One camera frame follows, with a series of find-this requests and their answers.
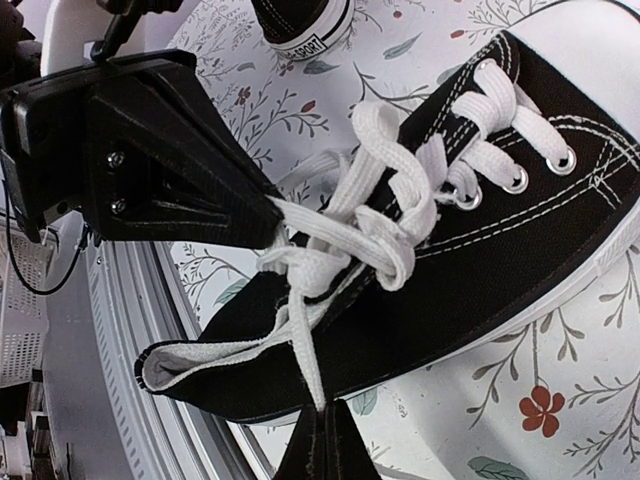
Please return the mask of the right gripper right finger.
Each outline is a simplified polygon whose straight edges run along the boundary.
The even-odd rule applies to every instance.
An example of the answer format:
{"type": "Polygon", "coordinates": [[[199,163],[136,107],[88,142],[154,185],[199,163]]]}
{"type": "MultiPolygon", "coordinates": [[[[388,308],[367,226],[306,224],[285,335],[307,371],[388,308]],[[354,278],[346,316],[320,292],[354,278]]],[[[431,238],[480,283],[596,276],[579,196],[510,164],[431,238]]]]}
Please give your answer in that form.
{"type": "Polygon", "coordinates": [[[381,479],[344,400],[327,406],[324,426],[326,479],[381,479]]]}

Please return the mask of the floral patterned table mat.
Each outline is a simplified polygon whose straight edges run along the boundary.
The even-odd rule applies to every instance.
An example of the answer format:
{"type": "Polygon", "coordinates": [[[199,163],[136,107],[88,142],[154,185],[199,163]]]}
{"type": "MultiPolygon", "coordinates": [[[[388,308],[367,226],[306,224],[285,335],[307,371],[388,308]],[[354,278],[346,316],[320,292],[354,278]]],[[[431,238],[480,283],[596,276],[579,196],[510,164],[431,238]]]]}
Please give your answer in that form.
{"type": "MultiPolygon", "coordinates": [[[[296,63],[247,1],[200,3],[172,39],[240,144],[279,179],[353,145],[362,100],[400,118],[497,34],[555,1],[359,1],[345,37],[296,63]]],[[[553,308],[354,397],[384,478],[635,479],[639,475],[639,234],[553,308]]]]}

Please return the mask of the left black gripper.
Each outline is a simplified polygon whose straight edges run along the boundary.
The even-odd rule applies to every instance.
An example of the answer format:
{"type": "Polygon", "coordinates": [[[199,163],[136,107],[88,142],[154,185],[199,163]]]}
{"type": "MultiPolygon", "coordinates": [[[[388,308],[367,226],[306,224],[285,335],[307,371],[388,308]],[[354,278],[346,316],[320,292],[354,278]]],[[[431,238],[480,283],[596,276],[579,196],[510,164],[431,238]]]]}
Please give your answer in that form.
{"type": "Polygon", "coordinates": [[[210,102],[195,63],[170,49],[1,90],[2,171],[29,240],[78,207],[84,187],[82,214],[106,240],[272,243],[281,195],[210,102]],[[127,84],[93,87],[128,74],[127,84]]]}

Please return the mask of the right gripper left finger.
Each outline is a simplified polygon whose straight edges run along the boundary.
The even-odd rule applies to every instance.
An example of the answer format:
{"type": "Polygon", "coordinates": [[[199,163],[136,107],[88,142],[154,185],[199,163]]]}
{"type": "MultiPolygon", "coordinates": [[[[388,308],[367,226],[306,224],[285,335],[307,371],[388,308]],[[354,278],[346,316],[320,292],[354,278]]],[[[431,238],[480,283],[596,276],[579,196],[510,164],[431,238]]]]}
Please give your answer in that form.
{"type": "Polygon", "coordinates": [[[321,480],[326,474],[325,418],[313,405],[300,412],[279,466],[283,480],[321,480]]]}

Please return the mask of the black canvas sneaker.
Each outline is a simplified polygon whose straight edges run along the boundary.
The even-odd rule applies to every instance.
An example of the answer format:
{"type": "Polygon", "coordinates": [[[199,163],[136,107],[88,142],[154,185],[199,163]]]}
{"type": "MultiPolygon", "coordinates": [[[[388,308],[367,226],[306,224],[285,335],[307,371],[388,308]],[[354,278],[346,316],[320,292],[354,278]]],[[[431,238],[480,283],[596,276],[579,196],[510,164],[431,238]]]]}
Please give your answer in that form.
{"type": "Polygon", "coordinates": [[[172,393],[271,420],[469,349],[553,308],[639,234],[639,15],[560,1],[497,34],[408,118],[352,115],[319,211],[284,220],[256,275],[189,346],[172,393]]]}
{"type": "Polygon", "coordinates": [[[351,0],[252,0],[266,43],[291,61],[327,51],[348,30],[354,17],[351,0]]]}

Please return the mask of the white perforated plastic basket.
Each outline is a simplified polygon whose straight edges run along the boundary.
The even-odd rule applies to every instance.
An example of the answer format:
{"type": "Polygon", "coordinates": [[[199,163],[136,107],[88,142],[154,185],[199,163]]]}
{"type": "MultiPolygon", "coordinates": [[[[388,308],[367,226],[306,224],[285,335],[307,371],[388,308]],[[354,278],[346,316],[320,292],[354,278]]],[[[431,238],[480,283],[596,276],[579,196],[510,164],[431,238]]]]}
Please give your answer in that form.
{"type": "Polygon", "coordinates": [[[43,289],[54,253],[51,244],[32,243],[17,228],[1,230],[1,386],[27,383],[41,367],[49,330],[46,302],[20,282],[22,275],[43,289]]]}

